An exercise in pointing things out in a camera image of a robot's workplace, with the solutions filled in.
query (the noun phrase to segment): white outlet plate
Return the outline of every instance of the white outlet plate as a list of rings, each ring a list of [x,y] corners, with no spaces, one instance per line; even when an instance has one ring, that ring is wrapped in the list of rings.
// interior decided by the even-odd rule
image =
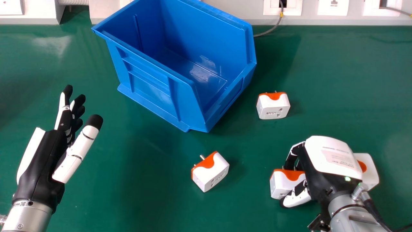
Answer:
[[[1,0],[0,15],[22,15],[20,0]]]
[[[319,0],[318,15],[347,16],[349,0]]]
[[[303,0],[288,0],[288,5],[283,9],[283,14],[287,16],[302,15]],[[264,0],[263,15],[280,15],[281,8],[279,0]]]
[[[399,12],[388,10],[388,9],[379,9],[380,0],[365,0],[363,6],[363,15],[364,16],[387,16],[387,17],[398,17]],[[396,9],[402,8],[402,0],[388,0],[387,7],[393,7]]]

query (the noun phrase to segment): blue plastic bin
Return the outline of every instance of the blue plastic bin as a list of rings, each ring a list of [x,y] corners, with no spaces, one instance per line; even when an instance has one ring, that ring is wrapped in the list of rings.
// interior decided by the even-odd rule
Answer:
[[[92,29],[118,90],[185,132],[209,132],[256,67],[251,25],[198,0],[135,0]]]

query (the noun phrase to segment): robotic arm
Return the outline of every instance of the robotic arm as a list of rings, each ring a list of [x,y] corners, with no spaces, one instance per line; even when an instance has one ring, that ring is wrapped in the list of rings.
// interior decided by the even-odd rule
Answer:
[[[324,136],[294,145],[270,179],[272,198],[284,208],[319,202],[321,213],[308,229],[325,232],[391,232],[367,192],[378,183],[369,154]]]
[[[7,217],[0,218],[1,232],[44,232],[56,211],[64,184],[77,170],[103,124],[99,115],[92,115],[85,127],[80,117],[86,97],[80,95],[69,103],[73,92],[66,86],[60,96],[54,130],[36,128],[17,171],[17,190]]]

